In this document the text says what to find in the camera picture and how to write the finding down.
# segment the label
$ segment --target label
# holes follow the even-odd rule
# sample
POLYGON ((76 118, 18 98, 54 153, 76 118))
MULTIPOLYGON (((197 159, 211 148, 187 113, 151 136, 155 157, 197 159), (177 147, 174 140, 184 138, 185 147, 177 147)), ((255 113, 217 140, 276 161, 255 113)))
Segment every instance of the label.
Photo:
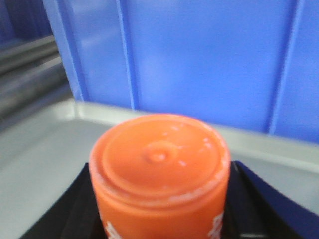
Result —
POLYGON ((223 226, 223 215, 224 215, 224 212, 214 217, 213 228, 207 234, 207 236, 210 239, 220 239, 220 232, 223 226))
POLYGON ((110 221, 106 221, 105 230, 109 234, 108 239, 122 239, 110 221))

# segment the blue container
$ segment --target blue container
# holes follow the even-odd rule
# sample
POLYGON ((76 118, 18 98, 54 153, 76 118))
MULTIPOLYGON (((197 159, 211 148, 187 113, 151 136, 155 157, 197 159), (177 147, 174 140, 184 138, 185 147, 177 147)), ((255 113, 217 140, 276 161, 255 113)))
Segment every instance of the blue container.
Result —
POLYGON ((319 1, 44 5, 77 100, 319 142, 319 1))
POLYGON ((51 34, 42 0, 0 0, 0 44, 51 34))

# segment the orange cap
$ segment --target orange cap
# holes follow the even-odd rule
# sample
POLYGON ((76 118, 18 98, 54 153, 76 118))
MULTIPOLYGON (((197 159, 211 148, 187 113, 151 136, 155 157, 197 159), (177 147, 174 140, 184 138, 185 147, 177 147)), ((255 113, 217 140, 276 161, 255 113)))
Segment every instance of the orange cap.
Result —
POLYGON ((229 165, 226 144, 213 128, 192 118, 157 114, 107 131, 93 148, 90 173, 98 204, 159 215, 207 194, 212 198, 214 191, 220 194, 229 165))

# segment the white plastic surface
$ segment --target white plastic surface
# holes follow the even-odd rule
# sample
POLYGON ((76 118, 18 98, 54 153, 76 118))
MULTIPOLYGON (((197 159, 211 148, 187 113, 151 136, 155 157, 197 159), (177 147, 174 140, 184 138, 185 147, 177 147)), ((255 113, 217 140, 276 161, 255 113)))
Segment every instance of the white plastic surface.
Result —
MULTIPOLYGON (((97 138, 140 116, 121 108, 58 103, 0 134, 0 238, 16 239, 63 194, 97 138)), ((319 214, 319 147, 214 126, 233 160, 319 214)))

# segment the black holder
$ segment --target black holder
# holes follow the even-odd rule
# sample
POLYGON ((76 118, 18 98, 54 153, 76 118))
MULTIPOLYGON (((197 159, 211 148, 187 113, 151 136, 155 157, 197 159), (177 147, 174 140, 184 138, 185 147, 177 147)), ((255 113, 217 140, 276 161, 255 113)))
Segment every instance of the black holder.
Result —
MULTIPOLYGON (((107 239, 88 164, 61 198, 20 239, 107 239)), ((222 239, 319 239, 319 217, 232 162, 222 239)))

